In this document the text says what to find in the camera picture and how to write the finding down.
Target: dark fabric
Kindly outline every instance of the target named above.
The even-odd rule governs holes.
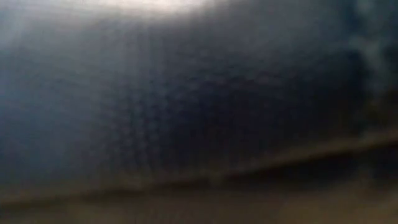
[[[397,9],[2,0],[0,199],[218,178],[385,131],[367,108],[396,90]]]

